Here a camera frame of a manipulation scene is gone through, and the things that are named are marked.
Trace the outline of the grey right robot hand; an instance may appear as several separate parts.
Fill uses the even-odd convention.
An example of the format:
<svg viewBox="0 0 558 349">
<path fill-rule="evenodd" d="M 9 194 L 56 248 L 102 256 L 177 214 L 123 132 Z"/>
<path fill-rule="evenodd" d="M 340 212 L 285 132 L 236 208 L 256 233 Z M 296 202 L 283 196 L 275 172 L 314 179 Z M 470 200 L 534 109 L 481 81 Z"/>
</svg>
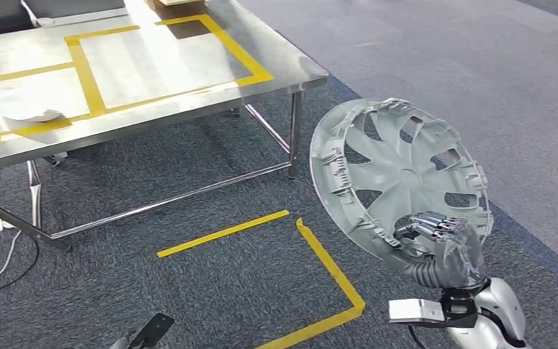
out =
<svg viewBox="0 0 558 349">
<path fill-rule="evenodd" d="M 424 237 L 434 245 L 433 258 L 411 262 L 407 274 L 429 288 L 468 289 L 484 283 L 484 256 L 475 229 L 462 217 L 419 212 L 394 232 L 397 239 Z"/>
</svg>

